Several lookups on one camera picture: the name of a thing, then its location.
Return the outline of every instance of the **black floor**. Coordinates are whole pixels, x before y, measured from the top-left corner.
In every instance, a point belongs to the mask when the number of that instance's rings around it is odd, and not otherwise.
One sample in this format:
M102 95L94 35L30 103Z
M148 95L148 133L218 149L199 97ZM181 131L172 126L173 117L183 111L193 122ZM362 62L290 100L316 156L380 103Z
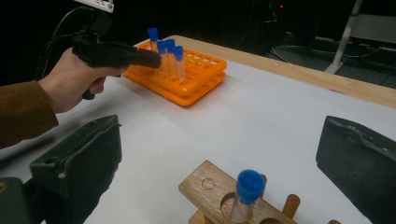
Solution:
M264 56L325 71L334 59L338 44L317 39L312 48L304 48L287 35ZM396 51L393 47L391 44L378 47L350 44L342 59L344 64L336 75L396 89Z

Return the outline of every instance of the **white table surface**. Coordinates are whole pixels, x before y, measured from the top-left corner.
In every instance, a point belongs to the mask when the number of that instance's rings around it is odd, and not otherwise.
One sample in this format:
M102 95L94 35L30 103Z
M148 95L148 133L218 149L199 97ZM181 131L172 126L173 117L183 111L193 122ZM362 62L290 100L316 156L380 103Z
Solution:
M0 177L28 180L31 161L83 124L117 114L122 162L86 223L187 224L197 209L178 185L205 160L234 178L245 169L265 174L264 199L279 210L289 194L297 194L298 223L370 223L317 167L318 141L326 116L395 140L396 109L238 63L228 62L226 73L189 108L125 77L110 77L104 93L58 115L59 127L0 150L0 160L24 151L0 168Z

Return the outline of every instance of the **hand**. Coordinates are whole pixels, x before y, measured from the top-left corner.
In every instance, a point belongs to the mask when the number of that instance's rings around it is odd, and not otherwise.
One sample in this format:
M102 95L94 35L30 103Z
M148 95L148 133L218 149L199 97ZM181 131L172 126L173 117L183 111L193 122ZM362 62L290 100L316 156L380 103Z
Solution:
M52 71L38 84L47 94L53 111L63 113L78 105L82 93L89 90L93 94L104 90L106 77L118 76L127 68L90 67L77 55L72 48L67 49Z

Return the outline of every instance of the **blue test tube cap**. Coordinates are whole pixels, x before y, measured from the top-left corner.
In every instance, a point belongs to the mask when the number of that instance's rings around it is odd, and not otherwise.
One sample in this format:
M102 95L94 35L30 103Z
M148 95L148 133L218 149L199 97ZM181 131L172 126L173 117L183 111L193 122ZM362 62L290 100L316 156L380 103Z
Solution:
M158 29L153 27L148 29L148 37L149 40L151 41L157 41L158 40Z
M165 41L160 40L160 41L157 42L157 49L158 49L158 52L159 52L161 55L163 55L163 54L166 53L166 47L167 47L167 44L166 44Z
M173 48L176 46L176 41L175 39L166 39L164 40L166 44L168 45L168 53L173 53Z
M183 47L182 46L175 46L173 48L173 52L174 52L176 61L178 61L178 62L183 61L184 51L183 51Z
M236 192L241 203L252 204L262 194L265 188L265 180L256 171L244 170L238 175L236 181Z

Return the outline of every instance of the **orange test tube rack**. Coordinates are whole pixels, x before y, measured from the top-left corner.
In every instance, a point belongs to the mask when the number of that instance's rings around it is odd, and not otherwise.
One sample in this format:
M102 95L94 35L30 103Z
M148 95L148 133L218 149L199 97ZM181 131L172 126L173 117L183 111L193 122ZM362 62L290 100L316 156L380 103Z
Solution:
M137 47L150 49L149 41ZM226 77L227 63L224 60L200 52L184 49L184 64L185 83L179 83L170 76L162 77L153 68L132 64L124 76L180 106L192 105Z

